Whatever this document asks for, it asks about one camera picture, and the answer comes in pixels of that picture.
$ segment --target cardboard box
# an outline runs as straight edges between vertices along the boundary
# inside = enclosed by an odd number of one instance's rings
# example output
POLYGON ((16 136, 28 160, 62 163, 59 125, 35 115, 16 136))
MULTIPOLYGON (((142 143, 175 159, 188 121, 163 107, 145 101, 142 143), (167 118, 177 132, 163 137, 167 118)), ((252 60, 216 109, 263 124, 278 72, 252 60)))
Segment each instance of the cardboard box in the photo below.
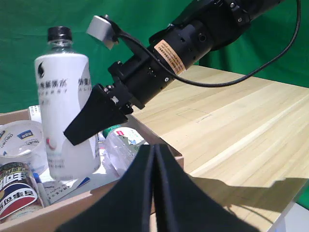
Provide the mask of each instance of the cardboard box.
MULTIPOLYGON (((139 122, 135 117, 128 116, 129 121, 124 124, 136 129, 149 144, 167 144, 162 138, 139 122)), ((17 120, 29 120, 28 110, 20 110, 7 114, 0 114, 0 125, 17 120)), ((176 161, 183 167, 182 155, 173 147, 170 149, 175 156, 176 161)), ((72 197, 65 201, 53 204, 34 213, 25 215, 21 218, 5 222, 0 225, 0 231, 3 232, 53 232, 55 229, 77 216, 82 211, 89 208, 102 196, 104 196, 114 185, 116 181, 72 197)))

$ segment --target water bottle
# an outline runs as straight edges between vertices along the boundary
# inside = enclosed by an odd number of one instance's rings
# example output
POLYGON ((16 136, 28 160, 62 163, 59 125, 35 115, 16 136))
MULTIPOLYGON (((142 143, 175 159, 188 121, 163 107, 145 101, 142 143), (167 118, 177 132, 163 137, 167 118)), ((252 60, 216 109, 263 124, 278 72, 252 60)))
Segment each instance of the water bottle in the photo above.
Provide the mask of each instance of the water bottle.
POLYGON ((148 143, 134 129, 116 125, 103 131, 106 138, 105 156, 107 156, 116 171, 122 176, 128 169, 141 145, 148 143))
POLYGON ((97 138, 73 146, 63 131, 90 95, 88 57, 72 49, 70 28, 49 28, 47 40, 49 51, 36 58, 34 66, 50 176, 83 178, 100 167, 97 138))

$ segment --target wood grain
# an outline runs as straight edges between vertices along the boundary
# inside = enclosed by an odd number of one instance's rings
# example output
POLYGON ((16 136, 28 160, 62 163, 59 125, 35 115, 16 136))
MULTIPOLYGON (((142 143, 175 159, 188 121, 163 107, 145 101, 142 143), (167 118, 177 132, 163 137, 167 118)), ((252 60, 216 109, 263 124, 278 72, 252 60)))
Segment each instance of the wood grain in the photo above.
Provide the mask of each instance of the wood grain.
MULTIPOLYGON (((183 75, 208 83, 239 76, 199 66, 183 75)), ((183 154, 201 189, 262 232, 307 184, 307 88, 259 78, 224 88, 175 81, 134 116, 183 154)))

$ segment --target warning label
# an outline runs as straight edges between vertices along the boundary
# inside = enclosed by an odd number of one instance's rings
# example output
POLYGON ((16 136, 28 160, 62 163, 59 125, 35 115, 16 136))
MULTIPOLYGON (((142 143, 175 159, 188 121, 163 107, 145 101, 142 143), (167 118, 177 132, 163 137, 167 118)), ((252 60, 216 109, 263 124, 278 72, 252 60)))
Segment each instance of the warning label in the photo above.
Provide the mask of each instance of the warning label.
POLYGON ((169 64, 174 73, 179 75, 186 70, 180 57, 165 40, 161 40, 154 48, 169 64))

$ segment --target bottle cap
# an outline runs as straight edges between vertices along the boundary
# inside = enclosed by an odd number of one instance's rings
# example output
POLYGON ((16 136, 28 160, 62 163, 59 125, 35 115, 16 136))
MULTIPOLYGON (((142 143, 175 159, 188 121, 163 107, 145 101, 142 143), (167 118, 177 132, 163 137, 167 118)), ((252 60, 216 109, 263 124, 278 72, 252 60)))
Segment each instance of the bottle cap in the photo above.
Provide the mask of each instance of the bottle cap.
POLYGON ((47 40, 72 40, 72 32, 71 29, 64 26, 52 27, 47 31, 47 40))
POLYGON ((106 138, 107 135, 108 135, 112 130, 114 130, 114 129, 116 129, 116 128, 119 128, 119 127, 121 127, 121 126, 120 126, 120 125, 115 125, 115 126, 112 126, 112 127, 108 127, 107 129, 105 129, 104 131, 102 131, 102 134, 103 134, 104 138, 106 138))
POLYGON ((39 174, 37 174, 37 173, 32 173, 32 174, 33 174, 33 177, 35 179, 35 182, 42 183, 39 174))

